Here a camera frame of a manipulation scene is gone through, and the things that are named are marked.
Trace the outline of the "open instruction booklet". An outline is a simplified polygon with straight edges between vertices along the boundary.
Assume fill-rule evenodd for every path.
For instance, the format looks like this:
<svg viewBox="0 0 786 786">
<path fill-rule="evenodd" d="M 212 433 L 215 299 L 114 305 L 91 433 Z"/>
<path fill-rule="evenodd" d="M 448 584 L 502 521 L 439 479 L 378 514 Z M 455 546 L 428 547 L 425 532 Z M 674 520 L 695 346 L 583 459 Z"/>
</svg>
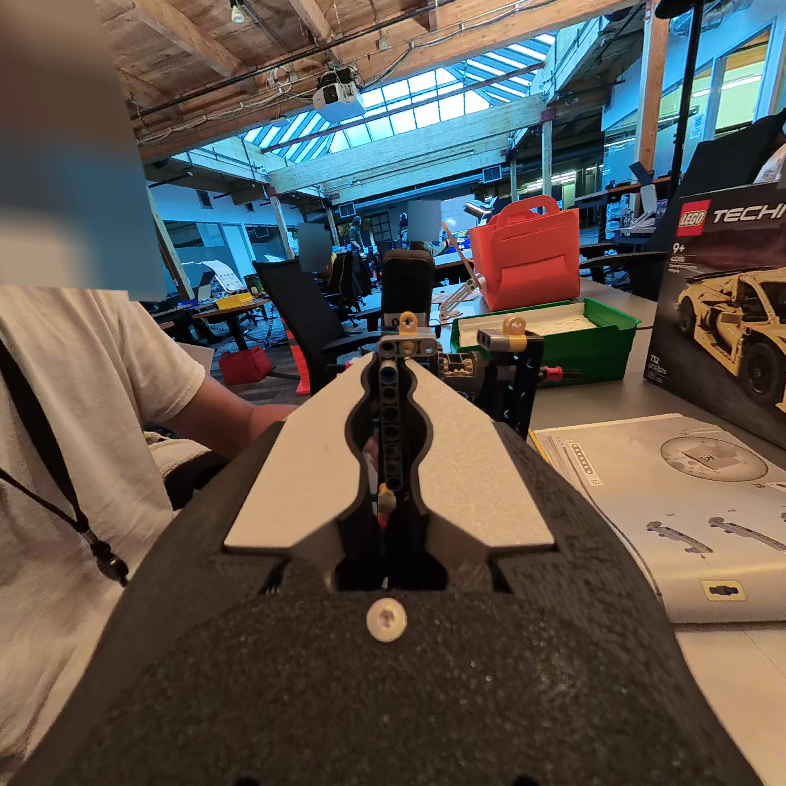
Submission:
<svg viewBox="0 0 786 786">
<path fill-rule="evenodd" d="M 530 431 L 676 624 L 785 620 L 785 472 L 680 414 Z"/>
</svg>

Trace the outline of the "red plastic bin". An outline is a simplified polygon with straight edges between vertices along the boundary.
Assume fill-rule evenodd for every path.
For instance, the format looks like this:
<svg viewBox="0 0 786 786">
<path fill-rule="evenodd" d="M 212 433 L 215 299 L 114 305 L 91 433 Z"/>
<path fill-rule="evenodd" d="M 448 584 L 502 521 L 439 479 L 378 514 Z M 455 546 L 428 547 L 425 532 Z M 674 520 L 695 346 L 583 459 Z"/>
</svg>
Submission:
<svg viewBox="0 0 786 786">
<path fill-rule="evenodd" d="M 492 312 L 578 298 L 579 212 L 538 195 L 511 203 L 468 231 L 472 262 Z"/>
</svg>

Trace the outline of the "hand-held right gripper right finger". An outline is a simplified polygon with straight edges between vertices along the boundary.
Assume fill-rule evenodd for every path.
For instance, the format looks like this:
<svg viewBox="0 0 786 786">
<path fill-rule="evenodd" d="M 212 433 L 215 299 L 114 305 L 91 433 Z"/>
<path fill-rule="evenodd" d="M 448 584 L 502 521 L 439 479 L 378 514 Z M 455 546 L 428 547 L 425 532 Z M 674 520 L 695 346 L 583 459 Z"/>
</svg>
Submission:
<svg viewBox="0 0 786 786">
<path fill-rule="evenodd" d="M 544 553 L 556 541 L 497 424 L 427 368 L 400 367 L 399 564 L 412 574 Z"/>
</svg>

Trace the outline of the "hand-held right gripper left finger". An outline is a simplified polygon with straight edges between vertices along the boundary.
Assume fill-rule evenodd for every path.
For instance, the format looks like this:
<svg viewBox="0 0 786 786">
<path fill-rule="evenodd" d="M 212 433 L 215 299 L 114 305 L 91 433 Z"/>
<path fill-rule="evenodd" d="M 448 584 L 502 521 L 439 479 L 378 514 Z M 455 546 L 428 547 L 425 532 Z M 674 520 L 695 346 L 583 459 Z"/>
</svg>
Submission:
<svg viewBox="0 0 786 786">
<path fill-rule="evenodd" d="M 225 540 L 234 556 L 305 560 L 333 582 L 382 581 L 368 458 L 374 431 L 363 355 L 290 414 Z"/>
</svg>

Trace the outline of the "partly built yellow toy car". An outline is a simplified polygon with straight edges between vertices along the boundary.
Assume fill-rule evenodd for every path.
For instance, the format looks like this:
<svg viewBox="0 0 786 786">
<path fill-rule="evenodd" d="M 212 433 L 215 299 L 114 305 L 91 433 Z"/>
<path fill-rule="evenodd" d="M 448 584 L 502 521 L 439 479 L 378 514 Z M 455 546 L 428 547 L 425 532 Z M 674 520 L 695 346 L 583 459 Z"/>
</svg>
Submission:
<svg viewBox="0 0 786 786">
<path fill-rule="evenodd" d="M 404 312 L 398 328 L 398 332 L 391 333 L 415 333 L 419 329 L 415 314 Z M 522 317 L 508 316 L 500 329 L 479 329 L 477 344 L 480 351 L 442 351 L 442 374 L 439 377 L 434 376 L 452 390 L 468 396 L 470 402 L 482 409 L 492 420 L 506 423 L 519 434 L 524 434 L 529 427 L 537 387 L 545 381 L 561 381 L 564 376 L 563 369 L 542 365 L 544 338 L 526 330 L 526 322 Z M 375 402 L 372 408 L 379 416 L 377 380 L 372 384 L 372 398 Z M 404 414 L 410 450 L 410 477 L 414 460 L 420 450 L 417 445 L 420 436 L 415 416 L 407 413 L 406 403 Z M 405 490 L 399 494 L 391 493 L 384 483 L 382 470 L 382 480 L 378 483 L 377 491 L 377 521 L 381 530 L 385 530 L 396 505 L 405 500 L 411 486 L 409 479 Z"/>
</svg>

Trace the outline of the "orange traffic cone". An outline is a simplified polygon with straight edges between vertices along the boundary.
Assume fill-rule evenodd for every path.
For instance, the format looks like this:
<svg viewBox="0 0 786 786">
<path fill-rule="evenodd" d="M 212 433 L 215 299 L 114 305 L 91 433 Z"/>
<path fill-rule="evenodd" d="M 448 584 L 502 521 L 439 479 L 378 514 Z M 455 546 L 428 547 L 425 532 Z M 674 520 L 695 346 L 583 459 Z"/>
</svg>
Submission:
<svg viewBox="0 0 786 786">
<path fill-rule="evenodd" d="M 285 330 L 286 338 L 289 342 L 291 354 L 296 363 L 297 372 L 300 376 L 300 382 L 296 388 L 296 394 L 298 396 L 311 395 L 312 391 L 310 385 L 309 368 L 308 368 L 307 360 L 303 354 L 302 349 L 300 348 L 298 340 L 296 339 L 294 333 L 289 328 L 289 325 L 284 320 L 284 318 L 281 318 L 281 323 Z"/>
</svg>

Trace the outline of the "toy car box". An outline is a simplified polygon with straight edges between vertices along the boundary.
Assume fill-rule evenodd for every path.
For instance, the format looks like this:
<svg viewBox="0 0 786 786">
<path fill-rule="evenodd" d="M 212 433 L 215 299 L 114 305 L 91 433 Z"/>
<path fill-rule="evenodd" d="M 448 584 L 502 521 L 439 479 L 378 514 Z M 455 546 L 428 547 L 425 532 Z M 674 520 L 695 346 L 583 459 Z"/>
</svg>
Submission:
<svg viewBox="0 0 786 786">
<path fill-rule="evenodd" d="M 679 203 L 644 378 L 785 446 L 785 190 Z"/>
</svg>

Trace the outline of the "ceiling projector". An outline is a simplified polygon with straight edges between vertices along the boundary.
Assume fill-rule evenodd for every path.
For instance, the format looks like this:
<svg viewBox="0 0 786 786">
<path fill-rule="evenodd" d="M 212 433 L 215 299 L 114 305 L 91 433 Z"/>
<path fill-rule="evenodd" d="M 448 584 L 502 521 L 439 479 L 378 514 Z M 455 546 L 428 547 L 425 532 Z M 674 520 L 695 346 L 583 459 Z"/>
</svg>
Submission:
<svg viewBox="0 0 786 786">
<path fill-rule="evenodd" d="M 330 125 L 364 116 L 361 90 L 353 67 L 334 68 L 323 73 L 312 96 L 314 111 Z"/>
</svg>

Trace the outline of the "grey desk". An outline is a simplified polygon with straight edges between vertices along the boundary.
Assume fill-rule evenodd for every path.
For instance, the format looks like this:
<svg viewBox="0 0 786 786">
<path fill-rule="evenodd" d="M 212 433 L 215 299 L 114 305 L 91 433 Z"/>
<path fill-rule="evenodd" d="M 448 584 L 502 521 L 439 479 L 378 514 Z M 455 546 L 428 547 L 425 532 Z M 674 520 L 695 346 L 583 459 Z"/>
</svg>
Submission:
<svg viewBox="0 0 786 786">
<path fill-rule="evenodd" d="M 620 381 L 539 391 L 535 429 L 584 425 L 667 413 L 719 425 L 781 468 L 784 451 L 643 379 L 655 318 L 654 301 L 581 280 L 581 297 L 638 319 Z M 696 683 L 763 784 L 785 784 L 784 622 L 678 625 L 674 633 Z"/>
</svg>

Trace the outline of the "red felt bag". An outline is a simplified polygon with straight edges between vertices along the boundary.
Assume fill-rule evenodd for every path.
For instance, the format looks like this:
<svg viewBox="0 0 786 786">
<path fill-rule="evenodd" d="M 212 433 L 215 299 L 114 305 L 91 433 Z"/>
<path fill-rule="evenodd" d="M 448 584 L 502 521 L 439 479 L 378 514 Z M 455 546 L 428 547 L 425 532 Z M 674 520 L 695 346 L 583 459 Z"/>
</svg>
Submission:
<svg viewBox="0 0 786 786">
<path fill-rule="evenodd" d="M 236 352 L 223 352 L 219 357 L 219 368 L 227 387 L 255 384 L 269 376 L 274 365 L 260 346 Z"/>
</svg>

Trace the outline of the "white paper stack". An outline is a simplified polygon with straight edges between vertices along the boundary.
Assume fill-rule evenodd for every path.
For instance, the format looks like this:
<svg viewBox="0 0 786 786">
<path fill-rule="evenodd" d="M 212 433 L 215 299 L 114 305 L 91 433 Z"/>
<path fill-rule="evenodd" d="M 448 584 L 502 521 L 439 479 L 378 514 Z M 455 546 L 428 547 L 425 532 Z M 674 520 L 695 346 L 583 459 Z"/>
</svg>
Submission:
<svg viewBox="0 0 786 786">
<path fill-rule="evenodd" d="M 554 304 L 545 308 L 519 309 L 510 314 L 489 313 L 456 320 L 458 343 L 461 346 L 470 345 L 477 338 L 479 329 L 500 329 L 508 316 L 522 317 L 527 330 L 544 337 L 596 328 L 596 325 L 585 317 L 584 302 Z"/>
</svg>

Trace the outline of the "black metal pole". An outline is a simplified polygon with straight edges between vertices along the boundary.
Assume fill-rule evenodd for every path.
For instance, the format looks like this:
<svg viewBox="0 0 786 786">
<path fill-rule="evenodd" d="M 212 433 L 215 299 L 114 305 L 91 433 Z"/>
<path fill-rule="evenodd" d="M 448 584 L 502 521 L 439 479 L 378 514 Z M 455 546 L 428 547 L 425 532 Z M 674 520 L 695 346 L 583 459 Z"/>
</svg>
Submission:
<svg viewBox="0 0 786 786">
<path fill-rule="evenodd" d="M 674 134 L 673 157 L 670 170 L 668 198 L 674 197 L 681 180 L 684 142 L 689 122 L 689 110 L 693 94 L 693 81 L 700 48 L 700 36 L 704 1 L 660 1 L 655 6 L 655 16 L 661 20 L 671 20 L 688 12 L 691 13 L 689 42 L 687 44 L 682 93 L 678 111 L 677 128 Z"/>
</svg>

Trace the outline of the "white printed sheet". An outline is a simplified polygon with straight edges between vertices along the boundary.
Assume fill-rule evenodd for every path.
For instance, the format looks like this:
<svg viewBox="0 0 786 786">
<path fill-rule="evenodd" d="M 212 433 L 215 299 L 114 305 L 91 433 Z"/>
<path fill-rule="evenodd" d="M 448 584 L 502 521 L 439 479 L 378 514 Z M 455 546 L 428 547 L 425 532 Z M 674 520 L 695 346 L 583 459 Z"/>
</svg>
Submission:
<svg viewBox="0 0 786 786">
<path fill-rule="evenodd" d="M 218 281 L 224 292 L 233 294 L 246 289 L 244 281 L 226 263 L 220 260 L 206 260 L 202 264 L 211 270 L 213 278 Z"/>
</svg>

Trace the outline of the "green plastic bin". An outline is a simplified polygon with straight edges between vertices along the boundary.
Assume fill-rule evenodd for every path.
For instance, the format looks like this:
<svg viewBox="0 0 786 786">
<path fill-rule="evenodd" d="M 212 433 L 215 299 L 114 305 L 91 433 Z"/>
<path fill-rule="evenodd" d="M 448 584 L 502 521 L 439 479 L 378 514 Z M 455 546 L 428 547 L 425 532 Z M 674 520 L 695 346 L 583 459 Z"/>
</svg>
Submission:
<svg viewBox="0 0 786 786">
<path fill-rule="evenodd" d="M 578 302 L 584 302 L 585 317 L 591 320 L 596 328 L 542 336 L 544 338 L 542 365 L 552 368 L 560 367 L 564 371 L 561 381 L 545 381 L 542 383 L 544 388 L 598 384 L 618 381 L 624 377 L 634 335 L 640 321 L 594 299 L 586 298 L 576 303 Z M 526 309 L 545 308 L 567 303 L 569 302 L 547 303 Z M 510 314 L 516 310 L 519 309 L 491 313 Z M 474 339 L 474 342 L 468 346 L 461 346 L 458 341 L 455 319 L 450 333 L 451 350 L 466 352 L 479 348 L 477 339 Z"/>
</svg>

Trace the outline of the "beige fuzzy cloth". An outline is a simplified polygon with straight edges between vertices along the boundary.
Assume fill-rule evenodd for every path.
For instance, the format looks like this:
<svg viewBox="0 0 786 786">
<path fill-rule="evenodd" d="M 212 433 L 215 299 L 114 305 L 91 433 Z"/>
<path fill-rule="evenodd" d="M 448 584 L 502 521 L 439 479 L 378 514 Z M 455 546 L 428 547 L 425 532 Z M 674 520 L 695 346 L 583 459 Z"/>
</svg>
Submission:
<svg viewBox="0 0 786 786">
<path fill-rule="evenodd" d="M 171 438 L 157 431 L 144 431 L 144 437 L 162 479 L 178 464 L 210 451 L 200 443 L 184 438 Z"/>
</svg>

